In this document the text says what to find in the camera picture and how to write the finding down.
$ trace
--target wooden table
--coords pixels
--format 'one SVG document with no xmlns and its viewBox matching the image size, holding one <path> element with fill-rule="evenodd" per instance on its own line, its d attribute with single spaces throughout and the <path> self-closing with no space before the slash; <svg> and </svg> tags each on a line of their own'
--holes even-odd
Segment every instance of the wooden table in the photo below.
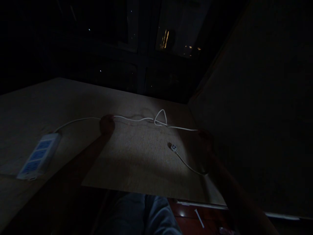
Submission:
<svg viewBox="0 0 313 235">
<path fill-rule="evenodd" d="M 0 231 L 36 191 L 99 135 L 98 120 L 72 123 L 45 175 L 15 176 L 41 137 L 71 120 L 105 114 L 154 118 L 165 109 L 168 124 L 195 129 L 187 105 L 56 78 L 0 96 Z M 160 115 L 158 120 L 165 121 Z M 190 171 L 168 147 L 198 171 L 207 164 L 196 132 L 116 118 L 116 128 L 82 185 L 225 205 L 208 177 Z"/>
</svg>

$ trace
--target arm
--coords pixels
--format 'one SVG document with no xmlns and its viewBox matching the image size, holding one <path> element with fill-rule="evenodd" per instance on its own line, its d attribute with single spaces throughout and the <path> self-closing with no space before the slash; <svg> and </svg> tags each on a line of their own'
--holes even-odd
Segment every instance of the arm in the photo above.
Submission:
<svg viewBox="0 0 313 235">
<path fill-rule="evenodd" d="M 2 234 L 50 234 L 57 229 L 85 175 L 115 129 L 112 115 L 100 120 L 101 136 L 69 161 L 18 212 Z"/>
<path fill-rule="evenodd" d="M 252 201 L 213 152 L 213 138 L 200 131 L 209 158 L 209 176 L 222 194 L 241 234 L 278 234 L 264 212 Z"/>
</svg>

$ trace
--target power cord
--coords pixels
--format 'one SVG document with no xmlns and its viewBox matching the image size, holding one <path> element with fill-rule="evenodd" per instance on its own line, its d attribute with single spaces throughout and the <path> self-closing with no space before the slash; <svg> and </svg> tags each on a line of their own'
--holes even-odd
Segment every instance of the power cord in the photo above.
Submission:
<svg viewBox="0 0 313 235">
<path fill-rule="evenodd" d="M 159 116 L 159 114 L 160 114 L 162 111 L 164 112 L 165 123 L 160 122 L 160 121 L 157 120 L 157 117 Z M 136 121 L 136 122 L 138 122 L 138 121 L 143 121 L 143 120 L 153 120 L 153 121 L 154 121 L 154 124 L 155 124 L 156 126 L 166 126 L 166 127 L 168 127 L 168 128 L 176 128 L 176 129 L 182 129 L 182 130 L 186 130 L 186 131 L 197 131 L 197 129 L 188 129 L 188 128 L 183 128 L 183 127 L 168 126 L 168 124 L 167 124 L 167 118 L 166 118 L 166 113 L 165 113 L 165 110 L 164 110 L 164 109 L 161 109 L 161 110 L 157 113 L 157 115 L 156 115 L 155 118 L 145 117 L 145 118 L 142 118 L 142 119 L 140 119 L 140 120 L 133 120 L 133 119 L 129 119 L 129 118 L 126 118 L 126 117 L 123 117 L 123 116 L 118 116 L 118 115 L 116 115 L 116 116 L 114 116 L 114 117 L 115 117 L 115 118 L 123 118 L 123 119 L 129 120 L 129 121 Z M 94 117 L 86 117 L 86 118 L 76 119 L 76 120 L 70 121 L 70 122 L 65 123 L 64 125 L 58 127 L 58 128 L 54 131 L 54 133 L 56 133 L 56 132 L 57 132 L 58 130 L 60 130 L 61 128 L 67 126 L 68 124 L 71 124 L 71 123 L 76 122 L 76 121 L 86 120 L 86 119 L 98 119 L 98 120 L 101 120 L 101 118 L 98 118 L 98 117 L 95 117 L 95 118 L 94 118 Z M 174 153 L 176 153 L 177 156 L 180 158 L 180 160 L 182 160 L 182 162 L 183 162 L 190 170 L 192 170 L 193 172 L 197 173 L 198 175 L 202 175 L 202 176 L 205 176 L 205 175 L 208 174 L 208 173 L 200 173 L 200 172 L 197 172 L 197 171 L 195 171 L 194 169 L 192 169 L 192 168 L 181 158 L 181 156 L 178 154 L 178 152 L 177 152 L 177 147 L 176 147 L 175 145 L 172 145 L 172 146 L 171 146 L 171 150 L 172 150 Z"/>
<path fill-rule="evenodd" d="M 159 116 L 159 114 L 160 114 L 162 111 L 164 112 L 165 123 L 160 122 L 160 121 L 157 120 L 157 117 Z M 129 121 L 153 120 L 153 121 L 154 121 L 154 124 L 155 124 L 156 126 L 166 126 L 166 127 L 168 127 L 168 128 L 177 128 L 177 129 L 182 129 L 182 130 L 186 130 L 186 131 L 197 131 L 197 129 L 187 129 L 187 128 L 183 128 L 183 127 L 168 126 L 168 125 L 167 125 L 166 113 L 165 113 L 165 110 L 164 110 L 164 109 L 161 109 L 161 110 L 157 113 L 157 115 L 156 115 L 155 118 L 145 117 L 145 118 L 142 118 L 142 119 L 140 119 L 140 120 L 133 120 L 133 119 L 129 119 L 129 118 L 126 118 L 126 117 L 123 117 L 123 116 L 118 116 L 118 115 L 116 115 L 116 116 L 114 116 L 114 117 L 115 117 L 115 118 L 123 118 L 123 119 L 129 120 Z M 81 121 L 81 120 L 86 120 L 86 119 L 93 119 L 93 118 L 94 118 L 94 117 L 86 117 L 86 118 L 81 118 L 81 119 L 76 119 L 76 120 L 70 121 L 70 122 L 65 123 L 64 125 L 58 127 L 58 128 L 54 131 L 54 133 L 56 133 L 56 132 L 57 132 L 58 130 L 60 130 L 61 128 L 65 127 L 65 126 L 67 126 L 68 124 L 71 124 L 71 123 L 73 123 L 73 122 Z"/>
<path fill-rule="evenodd" d="M 162 111 L 164 112 L 165 123 L 160 122 L 160 121 L 157 120 L 157 117 L 159 116 L 159 114 L 160 114 Z M 187 128 L 182 128 L 182 127 L 168 126 L 168 125 L 167 125 L 166 113 L 165 113 L 165 110 L 164 110 L 164 109 L 161 109 L 161 110 L 157 113 L 157 115 L 156 115 L 156 117 L 155 117 L 154 119 L 153 119 L 153 118 L 150 118 L 150 117 L 145 117 L 145 118 L 142 118 L 142 119 L 140 119 L 140 120 L 133 120 L 133 119 L 129 119 L 129 118 L 126 118 L 126 117 L 123 117 L 123 116 L 114 116 L 114 117 L 115 117 L 115 118 L 123 118 L 123 119 L 129 120 L 129 121 L 153 120 L 153 121 L 154 121 L 154 124 L 155 124 L 156 126 L 166 126 L 166 127 L 168 127 L 168 128 L 177 128 L 177 129 L 182 129 L 182 130 L 186 130 L 186 131 L 197 131 L 197 129 L 187 129 Z"/>
<path fill-rule="evenodd" d="M 208 172 L 201 173 L 201 172 L 197 172 L 196 170 L 192 169 L 192 168 L 182 159 L 182 157 L 178 154 L 178 152 L 177 152 L 177 146 L 172 145 L 172 146 L 171 146 L 171 150 L 172 150 L 174 153 L 176 153 L 177 156 L 180 158 L 180 160 L 182 160 L 182 162 L 183 162 L 190 170 L 192 170 L 194 173 L 197 173 L 198 175 L 202 175 L 202 176 L 205 176 L 205 175 L 208 174 Z"/>
</svg>

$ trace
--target red floor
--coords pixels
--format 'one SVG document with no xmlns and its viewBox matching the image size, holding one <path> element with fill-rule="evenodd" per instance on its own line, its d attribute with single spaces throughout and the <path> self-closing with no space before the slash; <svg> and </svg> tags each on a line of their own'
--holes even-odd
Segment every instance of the red floor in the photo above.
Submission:
<svg viewBox="0 0 313 235">
<path fill-rule="evenodd" d="M 183 234 L 220 234 L 219 228 L 234 229 L 233 220 L 229 211 L 196 206 L 177 204 L 173 199 L 168 199 L 173 214 Z M 197 209 L 204 228 L 195 212 Z"/>
</svg>

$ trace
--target leg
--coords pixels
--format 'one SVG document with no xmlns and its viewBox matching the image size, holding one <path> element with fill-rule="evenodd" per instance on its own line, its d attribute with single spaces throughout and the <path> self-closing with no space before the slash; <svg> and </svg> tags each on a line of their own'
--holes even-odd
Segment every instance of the leg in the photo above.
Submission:
<svg viewBox="0 0 313 235">
<path fill-rule="evenodd" d="M 118 192 L 108 215 L 101 216 L 95 234 L 143 234 L 144 195 Z"/>
<path fill-rule="evenodd" d="M 182 234 L 167 198 L 146 195 L 145 234 Z"/>
</svg>

